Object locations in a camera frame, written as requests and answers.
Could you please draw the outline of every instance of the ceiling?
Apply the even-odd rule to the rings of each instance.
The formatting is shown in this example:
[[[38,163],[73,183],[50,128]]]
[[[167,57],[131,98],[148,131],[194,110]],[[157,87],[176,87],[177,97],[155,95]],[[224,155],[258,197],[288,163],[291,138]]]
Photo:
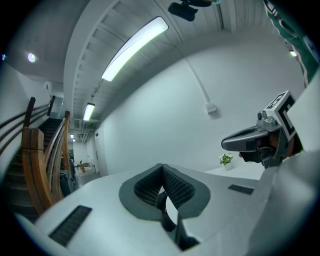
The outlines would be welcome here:
[[[89,0],[42,0],[25,19],[6,51],[7,62],[33,80],[63,83],[68,45]],[[28,53],[36,56],[30,63]]]
[[[211,32],[231,33],[241,27],[262,27],[278,35],[267,18],[262,0],[222,0],[221,4],[197,7],[193,22],[171,15],[176,0],[43,0],[17,31],[7,50],[11,66],[31,79],[49,81],[70,111],[74,132],[95,130],[112,99],[173,46]],[[101,75],[121,46],[157,16],[169,29],[135,54],[112,82]],[[30,63],[27,54],[35,54]],[[83,122],[88,102],[95,104],[90,122]]]
[[[67,107],[71,110],[71,116],[77,119],[83,118],[87,103],[92,102],[95,104],[95,109],[91,119],[95,122],[100,120],[108,104],[132,77],[139,74],[164,52],[172,49],[172,46],[210,32],[220,30],[235,32],[241,27],[263,27],[278,36],[277,30],[266,16],[262,0],[223,0],[218,5],[197,8],[199,11],[193,22],[171,15],[167,11],[173,0],[107,2],[103,12],[95,16],[94,25],[89,33],[87,32],[77,59],[73,59],[76,61],[73,70],[69,69],[72,65],[68,63],[68,58],[75,58],[75,55],[68,56],[69,52],[67,53],[64,93],[65,98],[70,99],[70,105]],[[84,15],[87,15],[91,7],[89,3]],[[163,17],[169,29],[134,55],[112,82],[102,80],[103,71],[121,46],[157,16]]]

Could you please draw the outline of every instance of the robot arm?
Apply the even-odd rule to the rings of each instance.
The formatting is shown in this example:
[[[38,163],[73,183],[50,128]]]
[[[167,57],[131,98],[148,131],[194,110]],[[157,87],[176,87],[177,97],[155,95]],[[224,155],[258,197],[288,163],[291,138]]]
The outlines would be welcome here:
[[[224,138],[222,148],[240,152],[245,162],[261,162],[265,168],[278,166],[288,151],[289,141],[296,134],[287,115],[294,102],[289,91],[279,94],[258,112],[255,126]],[[276,148],[270,145],[270,134],[273,133],[278,133],[279,137]]]

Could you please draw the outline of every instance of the potted plant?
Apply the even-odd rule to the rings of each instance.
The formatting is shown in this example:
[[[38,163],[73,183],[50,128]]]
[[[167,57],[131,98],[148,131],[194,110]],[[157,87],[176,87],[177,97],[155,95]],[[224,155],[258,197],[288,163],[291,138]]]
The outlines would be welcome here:
[[[230,153],[225,153],[225,154],[220,155],[220,164],[224,165],[224,169],[226,171],[231,169],[232,160],[233,160],[233,156]]]

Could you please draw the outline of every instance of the wall outlet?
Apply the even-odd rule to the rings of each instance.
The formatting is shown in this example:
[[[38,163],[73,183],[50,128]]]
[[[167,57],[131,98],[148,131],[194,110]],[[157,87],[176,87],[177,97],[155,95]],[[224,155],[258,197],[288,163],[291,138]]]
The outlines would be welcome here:
[[[213,102],[206,104],[205,107],[208,114],[211,114],[217,111],[216,105]]]

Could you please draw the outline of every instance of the spotlight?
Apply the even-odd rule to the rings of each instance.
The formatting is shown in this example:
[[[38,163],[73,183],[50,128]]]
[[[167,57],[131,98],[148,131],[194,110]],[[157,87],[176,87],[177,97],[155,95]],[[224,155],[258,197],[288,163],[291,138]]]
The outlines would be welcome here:
[[[31,63],[34,63],[36,61],[36,56],[33,54],[33,53],[29,53],[28,54],[28,60],[31,62]]]

